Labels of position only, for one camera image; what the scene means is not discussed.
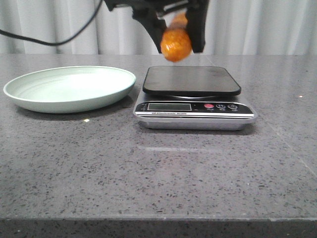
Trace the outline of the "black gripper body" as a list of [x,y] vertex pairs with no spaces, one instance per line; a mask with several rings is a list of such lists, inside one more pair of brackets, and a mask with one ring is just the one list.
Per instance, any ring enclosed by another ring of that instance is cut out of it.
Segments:
[[166,15],[181,9],[207,9],[209,0],[105,0],[109,11],[116,7],[130,6],[133,9],[154,9]]

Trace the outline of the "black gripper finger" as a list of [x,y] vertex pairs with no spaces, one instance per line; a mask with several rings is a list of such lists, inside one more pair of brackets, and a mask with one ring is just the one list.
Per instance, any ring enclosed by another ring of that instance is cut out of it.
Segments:
[[186,12],[187,32],[192,44],[194,53],[202,53],[206,44],[205,26],[206,26],[206,9],[188,8]]
[[166,22],[159,19],[154,9],[134,9],[132,18],[137,20],[147,31],[155,44],[157,51],[161,54],[161,41],[166,30]]

